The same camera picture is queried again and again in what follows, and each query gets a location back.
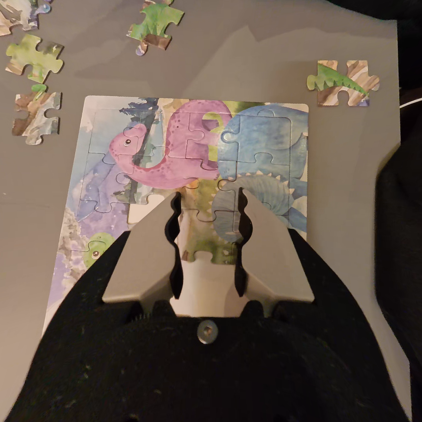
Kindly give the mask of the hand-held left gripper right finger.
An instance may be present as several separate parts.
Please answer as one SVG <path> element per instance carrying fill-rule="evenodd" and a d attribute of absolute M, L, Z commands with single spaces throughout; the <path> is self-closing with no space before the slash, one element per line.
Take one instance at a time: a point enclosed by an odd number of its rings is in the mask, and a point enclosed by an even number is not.
<path fill-rule="evenodd" d="M 312 303 L 314 293 L 293 245 L 290 231 L 250 191 L 238 194 L 241 241 L 235 264 L 239 297 L 258 301 L 270 317 L 280 301 Z"/>

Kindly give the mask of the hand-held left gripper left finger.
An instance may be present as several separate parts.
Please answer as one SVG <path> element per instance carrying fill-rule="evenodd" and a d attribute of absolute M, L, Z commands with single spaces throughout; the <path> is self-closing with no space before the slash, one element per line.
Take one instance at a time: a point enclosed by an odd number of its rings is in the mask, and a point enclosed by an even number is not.
<path fill-rule="evenodd" d="M 179 299 L 183 269 L 178 246 L 181 193 L 164 199 L 131 230 L 103 294 L 105 303 Z"/>

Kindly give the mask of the blue white puzzle piece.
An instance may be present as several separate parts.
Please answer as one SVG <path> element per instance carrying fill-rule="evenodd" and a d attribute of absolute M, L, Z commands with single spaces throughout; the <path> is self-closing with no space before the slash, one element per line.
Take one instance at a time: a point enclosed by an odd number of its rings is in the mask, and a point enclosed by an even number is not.
<path fill-rule="evenodd" d="M 211 204 L 212 212 L 238 211 L 238 193 L 243 188 L 250 191 L 258 200 L 277 216 L 306 221 L 307 181 L 292 177 L 289 172 L 278 171 L 264 174 L 246 173 L 235 179 L 227 177 L 218 183 L 218 191 Z"/>

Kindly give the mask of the pastel purple pink puzzle piece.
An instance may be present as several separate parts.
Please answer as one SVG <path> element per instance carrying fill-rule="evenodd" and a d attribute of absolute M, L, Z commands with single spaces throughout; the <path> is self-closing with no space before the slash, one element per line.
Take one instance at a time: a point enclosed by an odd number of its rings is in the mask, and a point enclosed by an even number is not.
<path fill-rule="evenodd" d="M 122 172 L 109 153 L 88 153 L 78 219 L 83 219 L 93 211 L 110 212 L 114 203 L 131 202 L 130 179 L 123 174 L 122 179 L 126 184 L 118 182 Z"/>

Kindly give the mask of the purple blue green puzzle piece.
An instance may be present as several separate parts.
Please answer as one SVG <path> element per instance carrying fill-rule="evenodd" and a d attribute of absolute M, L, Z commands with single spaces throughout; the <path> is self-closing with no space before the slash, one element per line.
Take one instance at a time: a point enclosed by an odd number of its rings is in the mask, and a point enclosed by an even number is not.
<path fill-rule="evenodd" d="M 210 119 L 203 119 L 208 113 Z M 217 171 L 218 142 L 230 119 L 232 119 L 230 111 L 228 113 L 191 113 L 189 129 L 201 131 L 203 136 L 200 140 L 190 139 L 187 141 L 186 158 L 202 159 L 204 169 Z"/>

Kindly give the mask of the pink dinosaur head puzzle piece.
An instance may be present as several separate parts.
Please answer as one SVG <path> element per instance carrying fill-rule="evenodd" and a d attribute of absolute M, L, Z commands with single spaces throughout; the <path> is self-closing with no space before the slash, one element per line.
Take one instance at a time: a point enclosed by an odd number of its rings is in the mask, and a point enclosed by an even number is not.
<path fill-rule="evenodd" d="M 91 134 L 89 152 L 104 154 L 103 162 L 115 164 L 109 153 L 112 139 L 124 131 L 128 132 L 137 124 L 145 125 L 147 133 L 144 138 L 135 136 L 134 163 L 141 167 L 151 167 L 163 158 L 165 152 L 165 136 L 163 133 L 161 113 L 153 108 L 141 110 L 133 108 L 135 103 L 122 109 L 99 109 L 96 111 Z"/>

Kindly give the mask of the purple dinosaur body puzzle piece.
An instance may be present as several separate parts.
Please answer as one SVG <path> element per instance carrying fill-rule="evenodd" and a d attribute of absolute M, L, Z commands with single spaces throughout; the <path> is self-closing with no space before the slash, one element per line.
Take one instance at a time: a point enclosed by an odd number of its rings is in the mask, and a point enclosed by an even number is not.
<path fill-rule="evenodd" d="M 176 111 L 167 124 L 166 147 L 168 155 L 175 158 L 186 158 L 189 141 L 202 141 L 204 113 Z"/>

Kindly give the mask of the dinosaur puzzle tray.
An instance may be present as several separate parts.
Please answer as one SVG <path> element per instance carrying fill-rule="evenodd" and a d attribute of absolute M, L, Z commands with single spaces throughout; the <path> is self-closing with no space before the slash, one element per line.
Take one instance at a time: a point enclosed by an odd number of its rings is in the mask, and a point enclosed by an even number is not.
<path fill-rule="evenodd" d="M 76 220 L 78 206 L 82 192 L 82 182 L 84 179 L 87 156 L 93 122 L 96 111 L 99 109 L 122 109 L 129 106 L 129 103 L 135 103 L 133 108 L 149 110 L 153 108 L 161 113 L 163 134 L 166 141 L 167 124 L 171 115 L 176 111 L 188 112 L 217 112 L 230 113 L 232 118 L 236 115 L 245 114 L 257 116 L 264 110 L 270 110 L 276 117 L 286 117 L 292 122 L 291 140 L 289 148 L 289 164 L 276 164 L 270 159 L 269 154 L 256 154 L 256 163 L 238 163 L 237 175 L 246 173 L 256 173 L 260 171 L 264 174 L 275 172 L 285 174 L 289 172 L 292 177 L 307 181 L 308 164 L 308 128 L 309 128 L 309 108 L 306 104 L 289 103 L 253 103 L 240 101 L 222 101 L 222 100 L 193 100 L 193 99 L 172 99 L 172 98 L 131 98 L 131 97 L 110 97 L 110 96 L 88 96 L 85 98 L 82 111 L 81 124 L 76 144 L 76 154 L 73 162 L 70 186 L 67 194 L 64 217 L 58 251 L 56 255 L 55 268 L 53 272 L 49 301 L 47 305 L 44 328 L 46 329 L 61 302 L 74 286 L 74 284 L 87 271 L 84 264 L 77 262 L 71 257 L 72 242 L 79 238 L 79 227 Z M 143 124 L 137 124 L 131 127 L 128 132 L 115 136 L 109 144 L 119 154 L 130 154 L 135 148 L 135 136 L 144 138 L 147 129 Z M 164 156 L 168 155 L 168 148 L 165 143 Z M 122 175 L 125 175 L 131 181 L 130 203 L 128 213 L 128 226 L 130 230 L 139 220 L 143 219 L 153 208 L 155 208 L 164 198 L 173 192 L 180 192 L 180 188 L 159 189 L 145 186 L 131 179 L 127 174 L 120 173 L 118 182 L 126 184 Z M 189 294 L 199 292 L 199 283 L 203 282 L 203 290 L 211 290 L 211 282 L 216 281 L 222 287 L 222 294 L 232 293 L 234 288 L 228 287 L 228 278 L 234 272 L 233 265 L 218 265 L 211 263 L 212 254 L 208 252 L 196 252 L 194 262 L 183 264 L 187 293 L 183 293 L 180 301 L 176 301 L 176 310 L 181 313 L 198 313 L 199 310 L 210 310 L 212 314 L 223 315 L 234 313 L 235 308 L 232 305 L 226 305 L 225 309 L 219 299 L 206 299 L 205 293 L 201 293 L 198 298 L 198 304 L 187 305 Z"/>

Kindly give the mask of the green tan puzzle piece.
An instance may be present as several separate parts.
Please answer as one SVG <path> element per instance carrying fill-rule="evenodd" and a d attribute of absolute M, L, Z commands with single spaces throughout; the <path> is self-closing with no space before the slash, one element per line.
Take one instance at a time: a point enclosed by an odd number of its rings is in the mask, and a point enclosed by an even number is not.
<path fill-rule="evenodd" d="M 171 35 L 166 34 L 170 24 L 178 25 L 184 16 L 184 12 L 173 8 L 169 1 L 145 0 L 140 13 L 145 17 L 140 24 L 132 24 L 127 36 L 139 41 L 136 49 L 138 56 L 146 54 L 150 45 L 166 50 L 172 40 Z"/>

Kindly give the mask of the blue dinosaur body puzzle piece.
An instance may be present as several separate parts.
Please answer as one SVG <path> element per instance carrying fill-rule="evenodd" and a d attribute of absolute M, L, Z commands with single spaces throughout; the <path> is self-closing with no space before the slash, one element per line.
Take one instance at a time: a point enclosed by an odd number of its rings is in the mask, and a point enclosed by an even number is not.
<path fill-rule="evenodd" d="M 234 180 L 238 163 L 256 163 L 256 154 L 269 154 L 276 164 L 289 164 L 292 122 L 270 110 L 257 116 L 238 114 L 221 133 L 218 167 L 222 179 Z"/>

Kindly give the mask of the brown grey puzzle piece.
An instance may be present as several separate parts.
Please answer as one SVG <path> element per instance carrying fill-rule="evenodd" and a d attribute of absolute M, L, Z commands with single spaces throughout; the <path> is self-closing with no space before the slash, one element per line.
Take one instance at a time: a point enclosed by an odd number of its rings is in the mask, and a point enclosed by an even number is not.
<path fill-rule="evenodd" d="M 62 92 L 47 92 L 45 84 L 34 84 L 29 94 L 17 94 L 15 111 L 27 112 L 25 118 L 13 121 L 12 135 L 26 137 L 27 145 L 40 145 L 45 135 L 59 133 L 60 118 L 45 116 L 50 109 L 59 110 Z"/>

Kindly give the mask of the green dinosaur brown puzzle piece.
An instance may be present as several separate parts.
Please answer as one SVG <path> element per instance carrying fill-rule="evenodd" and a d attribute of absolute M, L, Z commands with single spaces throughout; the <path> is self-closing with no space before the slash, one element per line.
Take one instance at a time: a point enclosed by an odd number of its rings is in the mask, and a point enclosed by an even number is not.
<path fill-rule="evenodd" d="M 317 91 L 318 106 L 338 106 L 338 94 L 342 91 L 349 96 L 348 106 L 369 106 L 369 94 L 379 89 L 380 78 L 368 74 L 367 61 L 347 61 L 346 74 L 340 73 L 337 66 L 335 60 L 319 60 L 317 74 L 307 77 L 308 90 Z"/>

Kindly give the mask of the green yellow puzzle piece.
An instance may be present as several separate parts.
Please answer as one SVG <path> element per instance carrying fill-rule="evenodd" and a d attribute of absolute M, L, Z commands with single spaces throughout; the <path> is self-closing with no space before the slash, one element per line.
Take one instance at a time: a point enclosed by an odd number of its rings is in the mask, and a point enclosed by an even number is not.
<path fill-rule="evenodd" d="M 10 57 L 5 70 L 16 75 L 22 75 L 26 66 L 32 70 L 28 79 L 38 84 L 43 84 L 50 72 L 58 73 L 64 65 L 58 59 L 63 45 L 48 42 L 45 47 L 38 50 L 37 47 L 41 38 L 35 35 L 26 34 L 18 44 L 9 44 L 6 55 Z"/>

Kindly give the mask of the peach purple puzzle piece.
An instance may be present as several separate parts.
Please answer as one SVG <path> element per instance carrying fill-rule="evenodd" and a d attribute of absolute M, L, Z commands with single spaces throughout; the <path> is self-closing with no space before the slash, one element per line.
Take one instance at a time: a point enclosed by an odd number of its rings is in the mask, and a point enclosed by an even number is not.
<path fill-rule="evenodd" d="M 24 31 L 38 29 L 38 1 L 1 0 L 0 35 L 11 34 L 11 28 L 21 26 Z"/>

